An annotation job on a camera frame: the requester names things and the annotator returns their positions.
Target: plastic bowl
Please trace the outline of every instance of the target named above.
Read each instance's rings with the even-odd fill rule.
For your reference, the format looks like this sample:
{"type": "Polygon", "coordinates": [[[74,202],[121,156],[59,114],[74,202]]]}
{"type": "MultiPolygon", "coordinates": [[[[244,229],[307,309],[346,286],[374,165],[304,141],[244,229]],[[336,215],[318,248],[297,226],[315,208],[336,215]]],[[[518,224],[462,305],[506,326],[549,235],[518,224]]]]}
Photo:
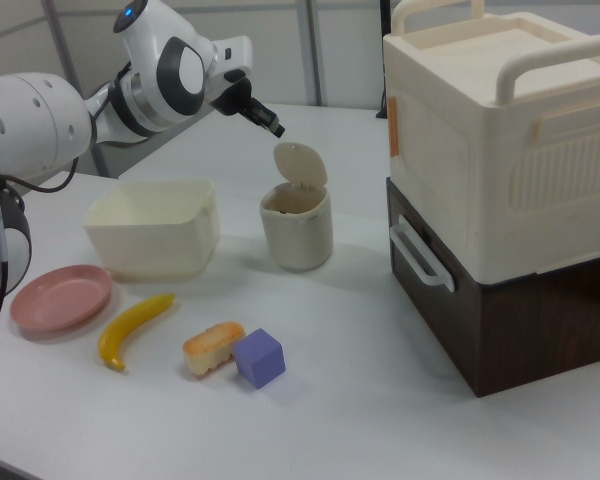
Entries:
{"type": "Polygon", "coordinates": [[[117,278],[200,274],[220,237],[207,180],[119,183],[91,205],[82,225],[117,278]]]}

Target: box lid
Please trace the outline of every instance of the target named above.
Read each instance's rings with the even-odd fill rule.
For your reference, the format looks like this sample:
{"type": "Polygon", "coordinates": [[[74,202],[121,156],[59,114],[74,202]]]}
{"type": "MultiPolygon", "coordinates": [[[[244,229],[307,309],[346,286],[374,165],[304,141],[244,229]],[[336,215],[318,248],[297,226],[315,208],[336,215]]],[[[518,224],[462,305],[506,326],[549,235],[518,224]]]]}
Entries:
{"type": "Polygon", "coordinates": [[[503,97],[515,88],[516,98],[600,81],[600,36],[529,13],[486,15],[386,38],[483,105],[508,103],[498,98],[504,77],[515,87],[503,97]]]}
{"type": "Polygon", "coordinates": [[[322,158],[307,145],[279,143],[273,149],[273,158],[282,176],[294,185],[316,189],[327,184],[327,171],[322,158]]]}

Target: toy food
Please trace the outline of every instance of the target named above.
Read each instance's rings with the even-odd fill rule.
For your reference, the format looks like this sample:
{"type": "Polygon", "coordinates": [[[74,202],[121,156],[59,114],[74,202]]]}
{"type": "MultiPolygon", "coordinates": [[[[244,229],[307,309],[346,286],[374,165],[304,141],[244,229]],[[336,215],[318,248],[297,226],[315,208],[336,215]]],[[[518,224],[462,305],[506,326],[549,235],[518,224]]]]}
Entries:
{"type": "Polygon", "coordinates": [[[120,357],[120,344],[134,329],[158,316],[171,306],[175,295],[156,295],[148,298],[118,315],[100,335],[98,350],[100,358],[112,370],[124,370],[120,357]]]}
{"type": "Polygon", "coordinates": [[[237,322],[224,322],[191,337],[182,345],[184,360],[194,375],[203,375],[231,357],[233,344],[244,337],[237,322]]]}

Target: white table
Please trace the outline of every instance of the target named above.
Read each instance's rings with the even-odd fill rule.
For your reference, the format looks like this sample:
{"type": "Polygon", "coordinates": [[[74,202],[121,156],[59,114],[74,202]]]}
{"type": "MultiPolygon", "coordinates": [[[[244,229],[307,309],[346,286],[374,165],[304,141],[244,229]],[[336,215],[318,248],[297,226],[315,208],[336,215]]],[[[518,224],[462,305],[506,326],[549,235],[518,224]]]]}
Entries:
{"type": "MultiPolygon", "coordinates": [[[[332,258],[301,275],[275,266],[258,201],[281,182],[277,140],[239,118],[207,117],[123,176],[217,183],[223,234],[207,270],[117,283],[103,312],[62,335],[25,335],[5,313],[0,464],[45,480],[599,479],[600,363],[474,398],[391,274],[384,122],[374,112],[272,108],[284,140],[325,160],[332,258]],[[128,373],[105,368],[103,326],[162,291],[178,303],[133,335],[128,373]],[[276,337],[287,372],[261,390],[231,363],[193,378],[182,342],[229,319],[276,337]]],[[[113,183],[78,176],[64,192],[27,195],[35,251],[25,283],[98,264],[80,220],[113,183]]]]}

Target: white plastic container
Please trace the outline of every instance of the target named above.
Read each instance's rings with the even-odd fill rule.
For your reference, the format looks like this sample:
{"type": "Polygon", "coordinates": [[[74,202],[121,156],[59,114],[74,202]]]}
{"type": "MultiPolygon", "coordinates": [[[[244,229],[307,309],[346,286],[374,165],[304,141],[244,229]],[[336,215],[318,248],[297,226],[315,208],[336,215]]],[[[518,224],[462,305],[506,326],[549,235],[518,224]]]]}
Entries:
{"type": "Polygon", "coordinates": [[[479,283],[600,257],[600,36],[527,13],[385,37],[391,179],[479,283]]]}
{"type": "Polygon", "coordinates": [[[205,180],[123,182],[96,201],[83,227],[113,275],[195,275],[220,237],[215,187],[205,180]]]}
{"type": "Polygon", "coordinates": [[[274,261],[290,270],[322,265],[333,251],[331,197],[320,155],[299,143],[281,143],[273,152],[278,170],[289,182],[260,202],[260,216],[274,261]]]}

